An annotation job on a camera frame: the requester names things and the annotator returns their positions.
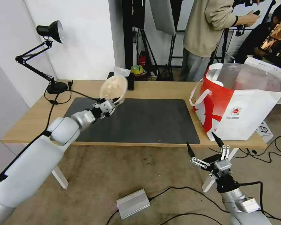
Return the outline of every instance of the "red and white bag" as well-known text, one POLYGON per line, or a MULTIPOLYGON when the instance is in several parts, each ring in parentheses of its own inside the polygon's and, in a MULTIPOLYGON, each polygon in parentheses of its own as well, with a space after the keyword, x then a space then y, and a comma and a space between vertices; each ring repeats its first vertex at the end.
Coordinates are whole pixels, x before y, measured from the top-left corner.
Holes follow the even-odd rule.
POLYGON ((210 65, 198 84, 190 104, 209 139, 214 132, 222 140, 248 140, 281 98, 281 69, 249 57, 245 64, 210 65))

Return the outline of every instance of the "lamp base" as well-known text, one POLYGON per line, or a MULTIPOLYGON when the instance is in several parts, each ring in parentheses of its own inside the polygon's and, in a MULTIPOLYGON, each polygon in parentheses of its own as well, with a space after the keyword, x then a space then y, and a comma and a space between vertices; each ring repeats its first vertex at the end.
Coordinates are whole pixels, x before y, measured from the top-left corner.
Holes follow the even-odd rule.
POLYGON ((65 92, 68 89, 68 86, 65 83, 62 82, 52 82, 48 88, 47 92, 49 94, 60 94, 65 92))

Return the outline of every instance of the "desk lamp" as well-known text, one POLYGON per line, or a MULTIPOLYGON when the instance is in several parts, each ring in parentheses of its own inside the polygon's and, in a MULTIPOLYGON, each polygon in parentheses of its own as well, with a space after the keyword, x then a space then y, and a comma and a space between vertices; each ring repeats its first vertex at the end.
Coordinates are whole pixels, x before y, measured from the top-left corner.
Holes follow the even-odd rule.
POLYGON ((37 70, 36 68, 32 67, 27 63, 29 59, 32 59, 33 57, 36 57, 37 55, 41 54, 42 52, 50 49, 52 47, 52 40, 49 39, 49 37, 52 37, 55 41, 62 43, 62 39, 64 38, 63 35, 63 29, 62 29, 62 24, 60 23, 59 20, 54 21, 51 23, 49 26, 37 26, 37 33, 42 36, 45 41, 36 46, 35 48, 31 49, 28 52, 25 52, 24 54, 17 56, 16 61, 20 63, 21 65, 25 66, 26 68, 32 70, 33 72, 37 73, 40 75, 42 78, 46 79, 49 81, 49 85, 47 87, 47 91, 49 94, 59 94, 68 89, 68 86, 65 83, 62 82, 56 82, 54 80, 53 76, 44 74, 43 72, 37 70), (32 53, 34 50, 46 45, 46 48, 43 48, 41 51, 37 53, 32 53))

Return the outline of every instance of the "hand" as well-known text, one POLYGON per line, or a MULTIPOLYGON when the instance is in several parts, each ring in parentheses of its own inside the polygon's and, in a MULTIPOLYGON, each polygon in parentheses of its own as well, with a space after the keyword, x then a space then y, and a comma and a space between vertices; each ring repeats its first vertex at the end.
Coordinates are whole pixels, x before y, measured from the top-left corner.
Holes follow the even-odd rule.
POLYGON ((250 27, 259 19, 260 16, 253 14, 254 11, 249 12, 246 17, 246 26, 250 27))

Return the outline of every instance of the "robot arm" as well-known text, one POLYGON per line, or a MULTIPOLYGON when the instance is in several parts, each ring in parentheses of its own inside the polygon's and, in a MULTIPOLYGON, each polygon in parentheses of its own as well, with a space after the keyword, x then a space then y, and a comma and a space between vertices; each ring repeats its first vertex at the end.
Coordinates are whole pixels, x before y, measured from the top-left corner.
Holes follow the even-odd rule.
POLYGON ((97 119, 111 116, 118 99, 99 99, 92 109, 58 117, 5 171, 0 179, 0 224, 30 198, 63 157, 80 131, 97 119))
POLYGON ((247 197, 240 189, 240 185, 232 177, 232 164, 228 160, 229 145, 212 132, 215 141, 220 147, 220 153, 199 160, 191 147, 187 144, 190 162, 210 172, 209 176, 217 183, 216 190, 222 196, 222 202, 231 213, 231 225, 271 225, 270 221, 259 210, 259 204, 254 198, 247 197))

